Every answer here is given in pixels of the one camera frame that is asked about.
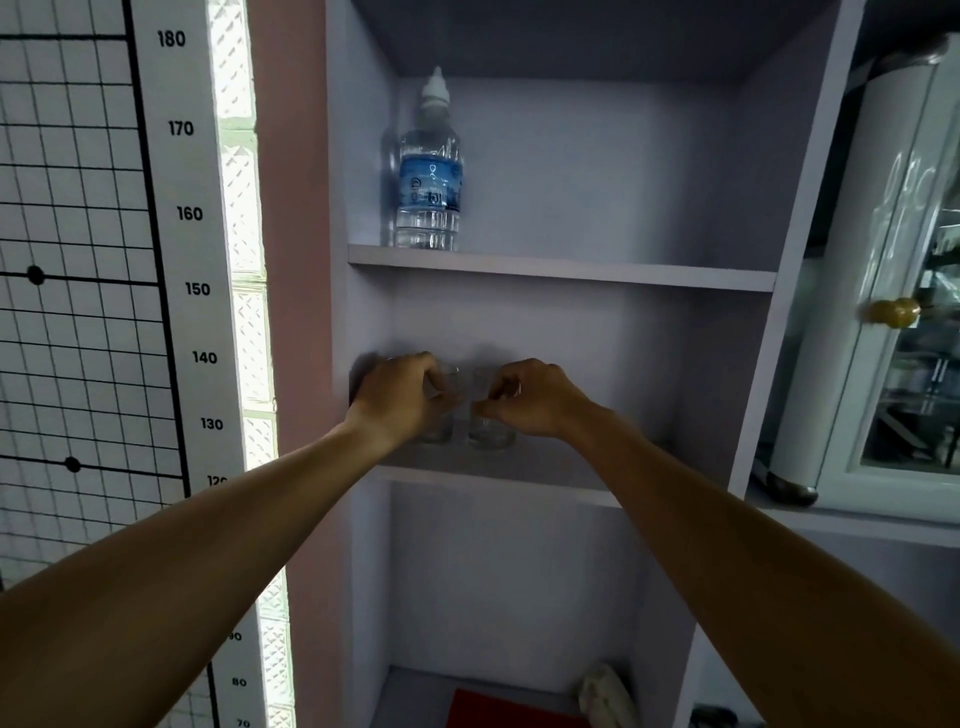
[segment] bottle label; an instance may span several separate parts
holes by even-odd
[[[460,211],[464,166],[439,157],[407,157],[400,163],[400,206]]]

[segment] posture grid chart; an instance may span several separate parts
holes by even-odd
[[[204,3],[0,0],[0,124],[9,589],[243,471]],[[160,725],[264,723],[251,611]]]

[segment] person's left hand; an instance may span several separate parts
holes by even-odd
[[[426,376],[439,395],[423,393]],[[368,375],[347,413],[346,423],[372,431],[394,449],[434,426],[461,398],[446,391],[444,375],[430,352],[381,361]]]

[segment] water bottle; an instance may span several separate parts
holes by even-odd
[[[400,138],[399,162],[394,244],[455,250],[464,164],[460,138],[450,128],[450,94],[439,66],[420,93],[416,127]]]

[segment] red object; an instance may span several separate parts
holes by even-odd
[[[583,717],[550,713],[509,700],[458,690],[446,728],[589,728]]]

